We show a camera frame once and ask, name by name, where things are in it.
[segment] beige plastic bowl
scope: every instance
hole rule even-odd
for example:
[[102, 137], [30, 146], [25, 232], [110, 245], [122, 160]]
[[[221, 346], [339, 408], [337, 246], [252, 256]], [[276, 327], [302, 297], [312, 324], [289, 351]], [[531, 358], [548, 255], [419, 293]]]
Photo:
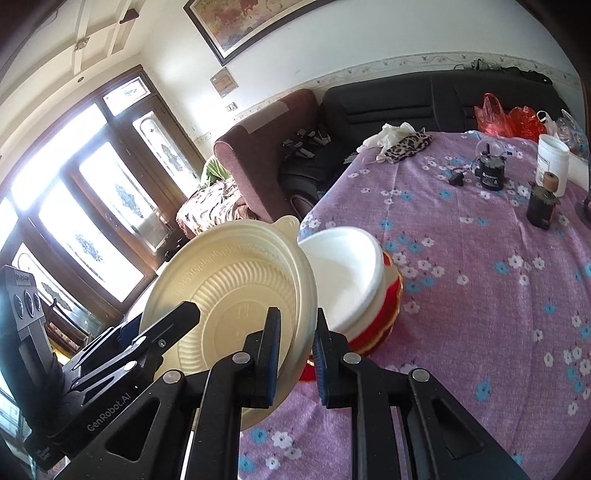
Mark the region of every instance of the beige plastic bowl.
[[316, 328], [316, 282], [297, 245], [299, 222], [286, 216], [272, 225], [236, 220], [191, 240], [158, 278], [142, 315], [140, 332], [183, 300], [195, 302], [201, 321], [173, 345], [155, 379], [170, 369], [193, 374], [242, 349], [262, 330], [267, 308], [281, 311], [281, 345], [275, 402], [268, 410], [243, 409], [242, 430], [275, 410], [298, 381]]

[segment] framed painting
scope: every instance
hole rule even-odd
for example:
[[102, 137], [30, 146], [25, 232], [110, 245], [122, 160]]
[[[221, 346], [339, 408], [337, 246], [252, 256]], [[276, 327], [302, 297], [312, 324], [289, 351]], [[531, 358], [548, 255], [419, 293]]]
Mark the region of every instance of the framed painting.
[[190, 0], [184, 7], [225, 65], [273, 30], [335, 0]]

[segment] white wall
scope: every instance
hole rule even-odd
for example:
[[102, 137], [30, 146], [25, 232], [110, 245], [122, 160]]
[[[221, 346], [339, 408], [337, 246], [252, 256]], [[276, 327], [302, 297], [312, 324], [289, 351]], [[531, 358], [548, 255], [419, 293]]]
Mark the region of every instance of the white wall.
[[[228, 64], [239, 88], [221, 99], [220, 65], [182, 6], [168, 0], [141, 49], [144, 66], [196, 139], [239, 111], [310, 79], [370, 61], [438, 51], [499, 53], [576, 73], [515, 0], [336, 0], [266, 36]], [[582, 97], [566, 99], [579, 121]], [[200, 145], [208, 155], [211, 142]]]

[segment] floral tablecloth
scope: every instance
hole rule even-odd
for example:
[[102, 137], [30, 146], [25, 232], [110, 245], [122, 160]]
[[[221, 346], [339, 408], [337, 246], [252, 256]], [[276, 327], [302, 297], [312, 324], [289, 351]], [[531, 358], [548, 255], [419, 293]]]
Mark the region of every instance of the floral tablecloth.
[[[300, 237], [350, 225], [373, 234], [404, 276], [402, 309], [371, 356], [408, 372], [424, 367], [522, 466], [550, 480], [591, 418], [591, 231], [569, 183], [549, 231], [525, 218], [537, 145], [502, 139], [510, 178], [489, 192], [469, 165], [482, 134], [434, 133], [397, 165], [360, 154], [304, 219]], [[326, 410], [300, 383], [243, 433], [242, 479], [349, 478], [350, 412]]]

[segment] metal bolt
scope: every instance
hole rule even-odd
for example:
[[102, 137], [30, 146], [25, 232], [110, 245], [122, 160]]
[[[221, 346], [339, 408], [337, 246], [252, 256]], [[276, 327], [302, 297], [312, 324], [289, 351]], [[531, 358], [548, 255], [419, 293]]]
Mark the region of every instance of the metal bolt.
[[232, 357], [232, 362], [238, 365], [244, 365], [251, 361], [251, 356], [246, 352], [235, 353]]
[[429, 375], [429, 372], [427, 372], [426, 370], [423, 370], [422, 368], [417, 368], [415, 371], [413, 371], [413, 378], [417, 382], [426, 382], [429, 380], [429, 378], [431, 378], [431, 375]]
[[168, 370], [163, 376], [164, 383], [173, 384], [181, 379], [181, 372], [178, 370]]
[[356, 365], [361, 361], [361, 355], [354, 352], [349, 352], [343, 355], [343, 360], [346, 364]]

